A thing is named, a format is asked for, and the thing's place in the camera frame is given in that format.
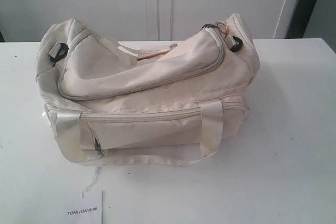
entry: dark door frame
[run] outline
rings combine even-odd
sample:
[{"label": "dark door frame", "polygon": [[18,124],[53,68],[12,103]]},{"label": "dark door frame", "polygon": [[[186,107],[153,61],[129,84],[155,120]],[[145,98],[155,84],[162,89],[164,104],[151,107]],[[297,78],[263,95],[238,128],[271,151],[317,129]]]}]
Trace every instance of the dark door frame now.
[{"label": "dark door frame", "polygon": [[287,39],[303,38],[317,0],[298,0],[290,21]]}]

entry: fabric bag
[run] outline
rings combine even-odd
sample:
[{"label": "fabric bag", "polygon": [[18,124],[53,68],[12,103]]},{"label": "fabric bag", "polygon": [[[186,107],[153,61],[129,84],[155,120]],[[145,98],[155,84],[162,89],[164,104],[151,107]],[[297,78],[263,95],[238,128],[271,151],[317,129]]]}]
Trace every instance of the fabric bag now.
[{"label": "fabric bag", "polygon": [[179,44],[135,50],[71,19],[43,37],[36,80],[63,156],[184,165],[235,136],[259,59],[238,14]]}]

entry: paper tag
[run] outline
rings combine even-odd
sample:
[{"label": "paper tag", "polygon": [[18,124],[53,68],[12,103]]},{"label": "paper tag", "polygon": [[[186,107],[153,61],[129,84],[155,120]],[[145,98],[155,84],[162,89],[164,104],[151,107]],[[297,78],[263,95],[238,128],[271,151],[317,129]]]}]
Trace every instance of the paper tag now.
[{"label": "paper tag", "polygon": [[102,196],[101,190],[94,190],[73,199],[63,214],[64,224],[92,224],[102,223]]}]

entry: white table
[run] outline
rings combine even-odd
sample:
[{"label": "white table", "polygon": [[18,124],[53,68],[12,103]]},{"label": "white table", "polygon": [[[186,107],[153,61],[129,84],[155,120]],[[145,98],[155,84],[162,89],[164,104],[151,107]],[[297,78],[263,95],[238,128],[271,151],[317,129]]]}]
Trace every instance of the white table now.
[{"label": "white table", "polygon": [[[238,137],[191,166],[102,168],[103,223],[336,222],[336,55],[321,39],[255,44],[261,67]],[[38,46],[0,43],[3,224],[58,223],[93,176],[63,158],[41,115]]]}]

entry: white wall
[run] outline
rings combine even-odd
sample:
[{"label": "white wall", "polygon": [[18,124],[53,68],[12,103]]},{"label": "white wall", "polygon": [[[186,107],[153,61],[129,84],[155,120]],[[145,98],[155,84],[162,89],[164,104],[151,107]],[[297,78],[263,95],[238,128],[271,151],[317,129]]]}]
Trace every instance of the white wall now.
[{"label": "white wall", "polygon": [[336,0],[317,0],[304,38],[322,38],[336,51]]},{"label": "white wall", "polygon": [[51,24],[77,17],[118,40],[180,40],[239,12],[255,38],[273,38],[286,30],[295,1],[0,0],[0,31],[6,41],[39,41]]}]

